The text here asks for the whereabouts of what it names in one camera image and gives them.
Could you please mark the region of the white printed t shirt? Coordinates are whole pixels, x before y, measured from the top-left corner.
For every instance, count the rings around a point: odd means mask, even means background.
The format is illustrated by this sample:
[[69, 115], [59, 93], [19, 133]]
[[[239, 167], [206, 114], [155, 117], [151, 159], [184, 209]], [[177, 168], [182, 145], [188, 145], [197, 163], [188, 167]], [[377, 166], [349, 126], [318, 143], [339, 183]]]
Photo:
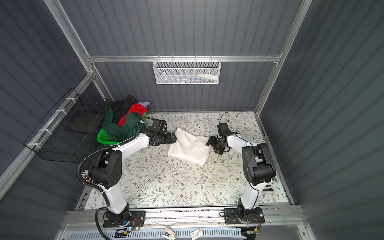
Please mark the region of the white printed t shirt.
[[206, 145], [209, 137], [195, 136], [181, 128], [177, 128], [175, 135], [177, 140], [170, 145], [168, 157], [204, 166], [211, 150], [211, 147]]

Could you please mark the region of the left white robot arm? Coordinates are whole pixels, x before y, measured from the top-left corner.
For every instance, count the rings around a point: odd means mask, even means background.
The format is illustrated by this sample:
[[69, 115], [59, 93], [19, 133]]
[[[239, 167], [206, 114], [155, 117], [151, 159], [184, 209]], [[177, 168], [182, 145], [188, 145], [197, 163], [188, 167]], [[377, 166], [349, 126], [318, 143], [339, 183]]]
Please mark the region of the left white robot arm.
[[107, 204], [103, 215], [104, 228], [133, 227], [135, 221], [144, 222], [146, 212], [131, 213], [129, 204], [123, 197], [120, 187], [123, 158], [143, 148], [174, 144], [177, 140], [175, 133], [167, 131], [165, 120], [148, 119], [152, 123], [145, 130], [137, 127], [138, 132], [131, 138], [106, 149], [99, 149], [90, 156], [92, 163], [86, 181], [102, 194]]

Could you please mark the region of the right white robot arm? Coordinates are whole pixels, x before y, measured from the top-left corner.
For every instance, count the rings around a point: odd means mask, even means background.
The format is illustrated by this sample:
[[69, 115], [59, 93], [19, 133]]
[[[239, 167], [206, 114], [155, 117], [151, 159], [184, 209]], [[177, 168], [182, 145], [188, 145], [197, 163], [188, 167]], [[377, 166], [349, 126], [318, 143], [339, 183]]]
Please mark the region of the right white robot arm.
[[241, 154], [243, 172], [247, 185], [236, 208], [225, 208], [221, 217], [227, 225], [263, 224], [265, 217], [259, 202], [264, 188], [276, 176], [276, 169], [269, 146], [245, 140], [237, 132], [231, 132], [227, 123], [218, 124], [218, 136], [211, 136], [206, 143], [215, 153], [222, 155], [225, 149], [234, 149]]

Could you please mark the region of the dark green t shirt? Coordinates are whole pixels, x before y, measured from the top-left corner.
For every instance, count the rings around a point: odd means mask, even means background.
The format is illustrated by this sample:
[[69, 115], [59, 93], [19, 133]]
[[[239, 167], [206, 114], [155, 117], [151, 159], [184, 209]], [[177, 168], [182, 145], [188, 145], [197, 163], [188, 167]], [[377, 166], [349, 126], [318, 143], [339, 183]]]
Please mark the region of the dark green t shirt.
[[146, 129], [145, 123], [139, 121], [139, 118], [142, 117], [140, 113], [130, 112], [125, 115], [125, 122], [121, 126], [113, 123], [113, 110], [110, 104], [105, 105], [103, 115], [104, 120], [101, 123], [101, 129], [115, 142], [123, 142]]

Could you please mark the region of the purple t shirt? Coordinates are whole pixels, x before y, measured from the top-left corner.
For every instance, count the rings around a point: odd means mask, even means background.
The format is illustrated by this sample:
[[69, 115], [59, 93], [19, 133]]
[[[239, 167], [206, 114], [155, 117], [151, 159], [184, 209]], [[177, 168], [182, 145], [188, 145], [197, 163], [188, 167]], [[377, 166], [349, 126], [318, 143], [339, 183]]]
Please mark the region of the purple t shirt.
[[149, 106], [151, 103], [149, 101], [145, 101], [145, 102], [139, 102], [140, 105], [142, 105], [143, 107], [147, 107]]

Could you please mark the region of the black t shirt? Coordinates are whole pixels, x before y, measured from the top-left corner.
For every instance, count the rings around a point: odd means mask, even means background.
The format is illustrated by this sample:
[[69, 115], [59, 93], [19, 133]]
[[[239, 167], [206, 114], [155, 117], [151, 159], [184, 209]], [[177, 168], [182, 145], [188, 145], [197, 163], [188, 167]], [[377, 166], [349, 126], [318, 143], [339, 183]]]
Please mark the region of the black t shirt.
[[113, 123], [118, 124], [121, 118], [131, 109], [132, 105], [137, 102], [138, 100], [135, 97], [128, 95], [123, 100], [110, 103], [113, 110]]

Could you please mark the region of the green laundry basket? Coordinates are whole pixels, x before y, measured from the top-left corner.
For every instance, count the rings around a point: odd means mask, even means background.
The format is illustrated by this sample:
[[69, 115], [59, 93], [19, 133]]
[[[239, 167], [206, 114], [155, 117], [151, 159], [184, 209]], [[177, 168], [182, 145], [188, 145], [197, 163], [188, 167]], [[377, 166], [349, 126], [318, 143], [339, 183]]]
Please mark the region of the green laundry basket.
[[[123, 116], [121, 118], [121, 123], [119, 125], [121, 126], [124, 122], [125, 122], [125, 117]], [[102, 144], [109, 144], [109, 145], [112, 145], [112, 142], [115, 142], [115, 141], [112, 141], [112, 139], [103, 129], [101, 129], [100, 132], [98, 133], [98, 141]]]

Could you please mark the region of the pink calculator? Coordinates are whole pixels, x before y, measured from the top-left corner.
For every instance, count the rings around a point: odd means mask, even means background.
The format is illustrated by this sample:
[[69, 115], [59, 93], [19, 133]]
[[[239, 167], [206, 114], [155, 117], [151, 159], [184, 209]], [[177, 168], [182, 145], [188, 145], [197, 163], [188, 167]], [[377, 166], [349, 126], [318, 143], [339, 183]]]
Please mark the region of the pink calculator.
[[263, 189], [263, 194], [275, 194], [277, 191], [275, 189], [274, 183], [268, 183]]

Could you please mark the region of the white bottle in basket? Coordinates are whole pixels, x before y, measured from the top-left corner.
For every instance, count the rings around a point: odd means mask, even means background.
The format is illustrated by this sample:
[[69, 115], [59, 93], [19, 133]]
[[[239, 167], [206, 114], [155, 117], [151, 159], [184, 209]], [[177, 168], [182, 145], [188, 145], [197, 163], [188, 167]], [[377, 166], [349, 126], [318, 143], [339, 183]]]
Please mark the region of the white bottle in basket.
[[201, 79], [205, 79], [209, 82], [213, 82], [213, 81], [218, 81], [219, 80], [219, 75], [214, 75], [214, 74], [199, 74], [198, 75], [199, 78]]

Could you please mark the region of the cup of markers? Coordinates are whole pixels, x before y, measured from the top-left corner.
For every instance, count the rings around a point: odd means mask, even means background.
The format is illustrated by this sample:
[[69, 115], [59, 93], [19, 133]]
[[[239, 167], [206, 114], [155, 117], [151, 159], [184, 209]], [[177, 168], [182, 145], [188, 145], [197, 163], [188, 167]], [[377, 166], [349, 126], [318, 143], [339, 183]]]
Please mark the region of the cup of markers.
[[88, 176], [88, 172], [89, 172], [89, 170], [83, 170], [83, 172], [81, 173], [81, 176], [82, 176], [82, 178], [83, 178], [86, 182], [90, 183], [90, 182], [92, 182], [92, 180], [91, 180], [90, 177]]

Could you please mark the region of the white tag with red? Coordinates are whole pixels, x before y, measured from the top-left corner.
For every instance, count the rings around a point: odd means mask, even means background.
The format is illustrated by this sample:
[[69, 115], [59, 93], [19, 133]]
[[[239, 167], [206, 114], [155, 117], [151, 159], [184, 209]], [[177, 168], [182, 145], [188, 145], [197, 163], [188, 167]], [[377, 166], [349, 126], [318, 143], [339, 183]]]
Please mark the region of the white tag with red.
[[201, 228], [190, 233], [190, 237], [192, 240], [197, 240], [198, 238], [202, 237], [203, 235], [204, 235], [203, 230]]

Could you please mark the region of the white tag left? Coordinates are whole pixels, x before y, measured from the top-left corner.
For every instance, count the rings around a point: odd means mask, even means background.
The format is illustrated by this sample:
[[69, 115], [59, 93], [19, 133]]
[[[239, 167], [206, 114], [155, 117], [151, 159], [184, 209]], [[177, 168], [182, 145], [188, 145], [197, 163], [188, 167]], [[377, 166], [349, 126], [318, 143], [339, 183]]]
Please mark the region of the white tag left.
[[164, 232], [162, 234], [162, 238], [164, 238], [166, 240], [175, 240], [176, 234], [170, 228], [165, 227]]

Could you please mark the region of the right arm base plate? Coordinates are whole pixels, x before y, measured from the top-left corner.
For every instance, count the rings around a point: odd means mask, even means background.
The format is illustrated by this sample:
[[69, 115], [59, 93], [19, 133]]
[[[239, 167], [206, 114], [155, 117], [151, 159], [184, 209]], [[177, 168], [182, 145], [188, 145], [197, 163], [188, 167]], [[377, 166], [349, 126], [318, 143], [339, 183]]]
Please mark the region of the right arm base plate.
[[237, 208], [224, 208], [220, 216], [225, 219], [227, 225], [235, 224], [264, 224], [265, 217], [263, 210], [260, 207], [255, 209], [245, 210], [241, 206]]

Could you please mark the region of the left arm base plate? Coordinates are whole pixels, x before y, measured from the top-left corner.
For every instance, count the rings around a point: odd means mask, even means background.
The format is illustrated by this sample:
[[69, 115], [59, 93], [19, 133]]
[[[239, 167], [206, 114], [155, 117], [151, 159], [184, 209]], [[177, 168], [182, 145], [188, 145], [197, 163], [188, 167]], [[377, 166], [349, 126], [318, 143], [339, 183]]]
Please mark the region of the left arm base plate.
[[146, 211], [125, 211], [115, 214], [107, 210], [103, 214], [104, 228], [141, 227], [146, 218]]

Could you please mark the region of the aluminium mounting rail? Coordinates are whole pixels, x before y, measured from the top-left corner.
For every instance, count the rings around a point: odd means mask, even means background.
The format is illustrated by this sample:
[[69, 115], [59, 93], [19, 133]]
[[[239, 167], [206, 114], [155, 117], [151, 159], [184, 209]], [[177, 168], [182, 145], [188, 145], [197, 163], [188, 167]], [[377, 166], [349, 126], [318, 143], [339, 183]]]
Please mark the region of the aluminium mounting rail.
[[[183, 208], [149, 208], [145, 220], [136, 220], [135, 227], [155, 229], [162, 227], [192, 228], [192, 227], [221, 227], [225, 225], [224, 209], [230, 206], [183, 207]], [[265, 223], [268, 225], [300, 225], [307, 218], [300, 205], [262, 205]], [[95, 210], [68, 211], [61, 230], [65, 228], [95, 230]]]

